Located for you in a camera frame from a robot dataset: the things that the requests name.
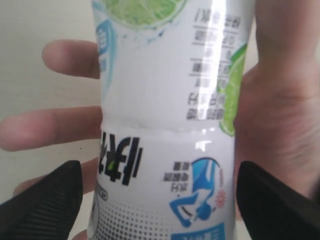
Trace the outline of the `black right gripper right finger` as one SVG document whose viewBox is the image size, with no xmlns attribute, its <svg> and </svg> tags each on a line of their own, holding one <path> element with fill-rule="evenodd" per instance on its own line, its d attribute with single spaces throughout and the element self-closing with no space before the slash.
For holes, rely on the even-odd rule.
<svg viewBox="0 0 320 240">
<path fill-rule="evenodd" d="M 251 161 L 241 163 L 237 205 L 253 240 L 318 240 L 320 206 Z"/>
</svg>

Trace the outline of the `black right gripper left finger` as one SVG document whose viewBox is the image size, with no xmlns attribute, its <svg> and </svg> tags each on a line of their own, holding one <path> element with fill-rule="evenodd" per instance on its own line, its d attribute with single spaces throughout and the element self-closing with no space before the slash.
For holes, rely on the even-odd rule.
<svg viewBox="0 0 320 240">
<path fill-rule="evenodd" d="M 82 201 L 81 164 L 69 160 L 0 205 L 0 238 L 66 240 Z"/>
</svg>

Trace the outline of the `person's open hand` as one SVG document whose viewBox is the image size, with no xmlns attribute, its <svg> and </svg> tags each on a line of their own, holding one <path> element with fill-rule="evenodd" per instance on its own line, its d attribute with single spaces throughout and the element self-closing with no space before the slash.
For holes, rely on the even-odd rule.
<svg viewBox="0 0 320 240">
<path fill-rule="evenodd" d="M 319 0 L 257 0 L 258 63 L 242 78 L 234 126 L 235 178 L 253 162 L 320 205 Z M 52 71 L 98 79 L 96 43 L 61 39 L 42 51 Z M 22 151 L 97 139 L 99 106 L 27 112 L 0 122 L 0 148 Z"/>
</svg>

